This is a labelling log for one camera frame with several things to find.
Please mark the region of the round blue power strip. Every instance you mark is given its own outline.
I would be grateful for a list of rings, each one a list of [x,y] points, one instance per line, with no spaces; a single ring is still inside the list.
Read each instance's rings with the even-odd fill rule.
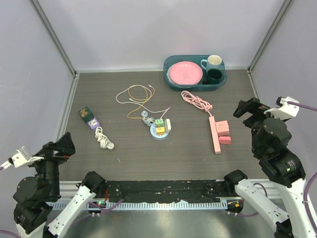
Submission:
[[[171,125],[156,127],[153,123],[150,127],[150,135],[153,139],[164,140],[171,131]]]

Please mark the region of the pink cube socket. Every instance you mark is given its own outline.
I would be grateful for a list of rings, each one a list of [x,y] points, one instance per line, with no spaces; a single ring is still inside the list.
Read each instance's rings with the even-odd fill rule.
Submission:
[[[216,131],[217,131],[218,136],[229,136],[230,135],[228,121],[226,121],[226,120],[217,121],[215,123],[215,126],[216,126]]]

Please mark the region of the dark green mug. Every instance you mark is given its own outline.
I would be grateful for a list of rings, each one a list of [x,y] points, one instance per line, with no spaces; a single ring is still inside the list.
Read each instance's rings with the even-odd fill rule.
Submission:
[[[206,84],[219,84],[222,79],[222,72],[218,69],[210,69],[207,71]]]

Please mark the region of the green charger plug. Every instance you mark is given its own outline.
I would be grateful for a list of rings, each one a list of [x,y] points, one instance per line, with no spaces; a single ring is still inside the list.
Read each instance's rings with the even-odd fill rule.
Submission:
[[[156,125],[156,127],[162,127],[162,126],[164,126],[164,121],[163,121],[163,119],[156,119],[156,120],[155,120],[155,125]]]

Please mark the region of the dark green cube socket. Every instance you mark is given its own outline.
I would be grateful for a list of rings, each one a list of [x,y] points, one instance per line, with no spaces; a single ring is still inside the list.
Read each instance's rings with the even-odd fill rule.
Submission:
[[[94,119],[94,115],[92,111],[89,109],[89,107],[83,107],[78,111],[81,118],[84,120],[85,123],[90,122]]]

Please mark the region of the pink power strip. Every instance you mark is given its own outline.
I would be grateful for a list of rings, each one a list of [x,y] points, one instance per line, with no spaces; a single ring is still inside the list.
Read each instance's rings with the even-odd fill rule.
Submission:
[[[221,154],[221,148],[220,148],[220,143],[219,143],[218,134],[216,130],[215,119],[213,116],[209,117],[209,123],[211,128],[211,137],[212,137],[214,152],[215,154]]]

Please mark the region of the white square charger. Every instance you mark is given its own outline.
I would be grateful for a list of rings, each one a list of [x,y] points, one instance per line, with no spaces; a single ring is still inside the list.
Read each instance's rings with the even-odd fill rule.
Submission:
[[[170,119],[165,119],[165,121],[164,121],[164,129],[165,129],[166,133],[169,133],[171,131]]]

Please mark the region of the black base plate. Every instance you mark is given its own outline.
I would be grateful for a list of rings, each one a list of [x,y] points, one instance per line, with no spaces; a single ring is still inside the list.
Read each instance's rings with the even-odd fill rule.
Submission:
[[[109,180],[102,196],[125,203],[209,203],[238,195],[223,180]]]

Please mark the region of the yellow charger plug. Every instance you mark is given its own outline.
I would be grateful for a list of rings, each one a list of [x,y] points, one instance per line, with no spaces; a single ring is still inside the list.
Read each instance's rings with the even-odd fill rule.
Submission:
[[[162,127],[156,127],[156,135],[157,136],[163,136],[165,135],[165,128]]]

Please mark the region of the pink plate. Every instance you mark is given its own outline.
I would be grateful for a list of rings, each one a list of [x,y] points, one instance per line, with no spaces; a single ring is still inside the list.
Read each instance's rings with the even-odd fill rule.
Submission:
[[[177,85],[196,85],[203,78],[201,67],[191,61],[181,61],[173,64],[167,71],[168,79]]]

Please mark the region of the light blue mug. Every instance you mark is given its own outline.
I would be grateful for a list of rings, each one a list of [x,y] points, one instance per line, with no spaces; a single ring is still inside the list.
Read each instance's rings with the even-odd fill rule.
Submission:
[[[210,55],[207,59],[202,59],[200,62],[201,67],[205,71],[209,71],[211,69],[219,69],[222,64],[222,58],[218,55]]]

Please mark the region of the purple power strip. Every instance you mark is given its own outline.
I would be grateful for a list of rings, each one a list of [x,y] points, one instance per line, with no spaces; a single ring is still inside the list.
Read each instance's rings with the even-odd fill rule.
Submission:
[[[87,124],[92,130],[95,130],[97,127],[100,126],[100,123],[96,118],[93,118],[92,120],[88,121]]]

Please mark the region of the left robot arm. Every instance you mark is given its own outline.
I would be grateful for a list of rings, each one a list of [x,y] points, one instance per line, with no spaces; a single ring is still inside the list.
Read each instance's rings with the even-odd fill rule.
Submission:
[[[22,179],[13,195],[16,207],[13,211],[19,235],[22,238],[62,238],[72,222],[92,198],[102,197],[106,180],[96,172],[88,172],[77,192],[60,215],[47,224],[52,211],[51,203],[60,198],[59,166],[75,154],[75,146],[69,132],[56,142],[48,142],[34,155],[24,147],[10,157],[15,168],[34,167],[36,175]]]

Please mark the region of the teal plastic bin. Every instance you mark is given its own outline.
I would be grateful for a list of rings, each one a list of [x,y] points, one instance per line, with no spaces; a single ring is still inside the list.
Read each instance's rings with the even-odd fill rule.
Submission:
[[[174,91],[214,91],[227,81],[218,55],[175,55],[163,63],[163,79]]]

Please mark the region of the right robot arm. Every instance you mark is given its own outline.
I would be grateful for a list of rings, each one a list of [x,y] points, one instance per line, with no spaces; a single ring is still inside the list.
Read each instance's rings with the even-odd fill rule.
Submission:
[[[285,211],[258,192],[248,177],[235,170],[224,177],[224,191],[230,196],[244,198],[270,225],[276,238],[315,238],[317,214],[309,197],[309,189],[317,178],[306,180],[301,160],[287,145],[292,138],[286,122],[294,118],[300,108],[316,108],[299,103],[291,97],[279,97],[277,107],[270,108],[257,98],[239,101],[234,117],[245,113],[251,116],[243,121],[250,128],[252,153],[262,171],[277,189]]]

